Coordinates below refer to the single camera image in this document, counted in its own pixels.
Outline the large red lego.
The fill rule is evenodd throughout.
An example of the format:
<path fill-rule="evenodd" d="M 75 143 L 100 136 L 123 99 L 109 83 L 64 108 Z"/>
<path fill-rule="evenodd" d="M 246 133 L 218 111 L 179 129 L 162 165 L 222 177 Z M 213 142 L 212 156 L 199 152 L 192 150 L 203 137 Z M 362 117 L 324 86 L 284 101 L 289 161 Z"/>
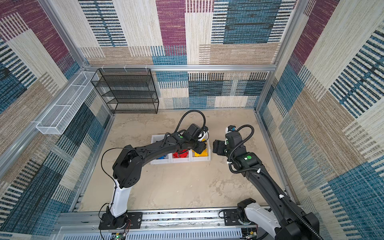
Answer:
<path fill-rule="evenodd" d="M 183 151 L 173 153 L 173 158 L 175 158 L 175 159 L 187 158 L 188 156 L 189 156 L 188 150 L 183 150 Z"/>

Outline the blue lego pair back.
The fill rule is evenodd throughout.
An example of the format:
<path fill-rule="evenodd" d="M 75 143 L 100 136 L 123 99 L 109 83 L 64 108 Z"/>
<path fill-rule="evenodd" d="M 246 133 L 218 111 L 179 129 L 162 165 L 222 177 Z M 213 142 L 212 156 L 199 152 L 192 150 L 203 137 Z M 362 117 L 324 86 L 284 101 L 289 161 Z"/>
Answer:
<path fill-rule="evenodd" d="M 168 155 L 164 155 L 164 156 L 161 156 L 159 158 L 157 158 L 158 160 L 162 160 L 162 159 L 167 159 L 168 158 Z"/>

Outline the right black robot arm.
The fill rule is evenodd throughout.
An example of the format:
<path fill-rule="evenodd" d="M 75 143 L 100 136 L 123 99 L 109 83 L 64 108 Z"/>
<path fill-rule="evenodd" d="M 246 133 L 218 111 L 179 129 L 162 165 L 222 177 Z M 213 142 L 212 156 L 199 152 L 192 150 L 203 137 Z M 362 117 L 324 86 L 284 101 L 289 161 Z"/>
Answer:
<path fill-rule="evenodd" d="M 275 240 L 320 240 L 320 221 L 313 213 L 306 213 L 282 190 L 266 170 L 260 158 L 246 149 L 245 143 L 253 136 L 251 125 L 239 128 L 228 126 L 225 140 L 215 140 L 213 153 L 227 157 L 229 170 L 241 174 L 252 183 L 271 208 L 260 207 L 252 200 L 240 202 L 240 221 L 253 222 Z"/>

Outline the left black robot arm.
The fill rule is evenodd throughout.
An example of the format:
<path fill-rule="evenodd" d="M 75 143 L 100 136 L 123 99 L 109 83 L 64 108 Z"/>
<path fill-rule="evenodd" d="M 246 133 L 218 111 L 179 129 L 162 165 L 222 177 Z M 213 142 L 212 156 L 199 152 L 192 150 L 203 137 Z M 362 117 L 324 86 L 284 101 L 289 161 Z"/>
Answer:
<path fill-rule="evenodd" d="M 103 217 L 111 221 L 127 219 L 127 203 L 131 188 L 138 183 L 142 168 L 153 160 L 176 152 L 193 150 L 201 154 L 206 148 L 208 127 L 191 124 L 187 130 L 167 133 L 162 140 L 142 147 L 124 147 L 113 165 L 115 189 L 109 209 Z"/>

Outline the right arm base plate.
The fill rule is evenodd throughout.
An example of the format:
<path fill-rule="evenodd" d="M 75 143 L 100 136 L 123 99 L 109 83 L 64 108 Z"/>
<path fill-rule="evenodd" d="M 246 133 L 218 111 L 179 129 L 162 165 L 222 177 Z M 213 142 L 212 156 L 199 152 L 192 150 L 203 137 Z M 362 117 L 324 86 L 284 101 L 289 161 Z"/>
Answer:
<path fill-rule="evenodd" d="M 226 226 L 245 226 L 251 223 L 241 208 L 224 209 L 219 213 L 219 216 L 224 219 Z"/>

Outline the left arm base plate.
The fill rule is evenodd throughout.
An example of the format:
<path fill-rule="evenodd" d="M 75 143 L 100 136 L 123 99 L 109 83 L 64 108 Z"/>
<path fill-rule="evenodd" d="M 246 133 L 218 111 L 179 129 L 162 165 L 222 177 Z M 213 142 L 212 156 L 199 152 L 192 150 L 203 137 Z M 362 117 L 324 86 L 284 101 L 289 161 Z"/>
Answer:
<path fill-rule="evenodd" d="M 102 215 L 99 230 L 139 229 L 142 224 L 143 212 L 126 212 L 119 217 L 114 217 L 111 212 Z"/>

